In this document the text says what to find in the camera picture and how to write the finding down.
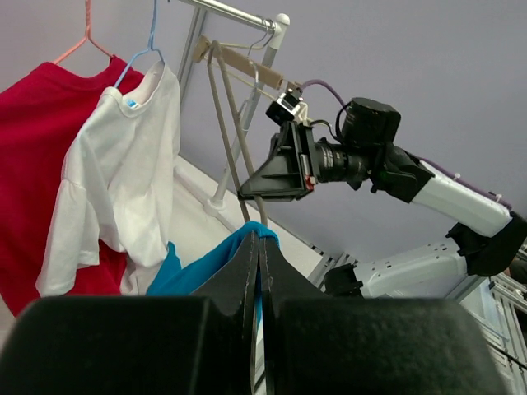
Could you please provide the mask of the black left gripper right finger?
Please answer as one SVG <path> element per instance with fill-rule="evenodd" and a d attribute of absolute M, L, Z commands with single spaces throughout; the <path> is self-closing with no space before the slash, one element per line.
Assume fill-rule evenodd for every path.
<path fill-rule="evenodd" d="M 470 314 L 434 299 L 326 295 L 259 242 L 270 394 L 505 394 Z"/>

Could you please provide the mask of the red t shirt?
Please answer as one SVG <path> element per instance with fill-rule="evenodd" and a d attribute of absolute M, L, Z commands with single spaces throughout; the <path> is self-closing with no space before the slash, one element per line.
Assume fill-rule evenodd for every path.
<path fill-rule="evenodd" d="M 1 298 L 13 316 L 40 297 L 63 158 L 124 67 L 113 56 L 102 72 L 81 77 L 46 62 L 1 94 Z"/>

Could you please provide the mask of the white t shirt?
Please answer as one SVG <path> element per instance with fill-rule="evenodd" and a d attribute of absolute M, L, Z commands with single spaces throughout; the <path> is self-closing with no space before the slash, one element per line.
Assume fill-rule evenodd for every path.
<path fill-rule="evenodd" d="M 63 295 L 100 248 L 127 254 L 123 289 L 140 294 L 167 254 L 174 163 L 180 150 L 180 84 L 154 63 L 128 93 L 109 86 L 64 157 L 36 287 Z"/>

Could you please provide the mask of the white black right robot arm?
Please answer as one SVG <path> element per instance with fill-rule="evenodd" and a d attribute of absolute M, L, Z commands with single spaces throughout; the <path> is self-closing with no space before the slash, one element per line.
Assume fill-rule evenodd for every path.
<path fill-rule="evenodd" d="M 497 195 L 470 188 L 452 174 L 394 144 L 401 120 L 390 105 L 362 97 L 344 104 L 332 141 L 315 140 L 312 126 L 289 115 L 291 94 L 267 115 L 280 130 L 267 160 L 237 189 L 242 200 L 290 202 L 317 184 L 370 182 L 401 202 L 431 208 L 455 221 L 438 242 L 371 263 L 329 270 L 325 291 L 335 296 L 379 297 L 451 276 L 492 277 L 504 272 L 526 237 L 525 219 Z"/>

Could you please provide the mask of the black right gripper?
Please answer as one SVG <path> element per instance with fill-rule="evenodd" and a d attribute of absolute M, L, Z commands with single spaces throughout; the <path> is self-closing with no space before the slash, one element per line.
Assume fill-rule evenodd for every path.
<path fill-rule="evenodd" d="M 264 174 L 252 174 L 240 186 L 238 197 L 291 202 L 303 198 L 316 184 L 332 182 L 345 182 L 358 190 L 369 178 L 369 159 L 325 137 L 316 141 L 313 128 L 317 125 L 325 126 L 337 140 L 331 124 L 323 119 L 284 123 L 271 139 Z"/>

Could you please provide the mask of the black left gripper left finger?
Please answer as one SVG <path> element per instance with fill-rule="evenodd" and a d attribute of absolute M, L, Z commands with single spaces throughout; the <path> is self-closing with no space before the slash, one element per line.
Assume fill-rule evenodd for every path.
<path fill-rule="evenodd" d="M 251 394 L 259 238 L 187 296 L 46 297 L 1 353 L 4 394 Z"/>

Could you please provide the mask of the light blue hanger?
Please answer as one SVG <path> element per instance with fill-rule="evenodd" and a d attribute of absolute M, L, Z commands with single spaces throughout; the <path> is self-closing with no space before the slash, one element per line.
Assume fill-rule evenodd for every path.
<path fill-rule="evenodd" d="M 156 37 L 156 25 L 157 25 L 157 15 L 158 15 L 158 1 L 153 0 L 152 1 L 152 20 L 151 20 L 151 26 L 149 30 L 149 36 L 147 40 L 147 46 L 145 49 L 135 53 L 127 62 L 126 66 L 124 67 L 123 71 L 119 75 L 118 79 L 115 81 L 113 88 L 117 89 L 122 80 L 126 77 L 128 70 L 133 66 L 133 64 L 136 62 L 136 60 L 142 56 L 145 56 L 149 53 L 157 53 L 159 59 L 164 62 L 164 57 L 161 52 L 161 50 L 156 47 L 155 45 L 155 37 Z"/>

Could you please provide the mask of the blue t shirt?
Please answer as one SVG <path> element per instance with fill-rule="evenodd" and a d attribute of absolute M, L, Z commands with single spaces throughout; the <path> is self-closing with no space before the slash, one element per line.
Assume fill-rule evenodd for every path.
<path fill-rule="evenodd" d="M 255 233 L 260 239 L 273 239 L 280 246 L 280 240 L 274 231 L 257 221 L 249 221 L 201 258 L 183 267 L 175 244 L 169 242 L 167 255 L 146 295 L 190 295 L 227 265 L 236 255 L 245 236 L 250 233 Z"/>

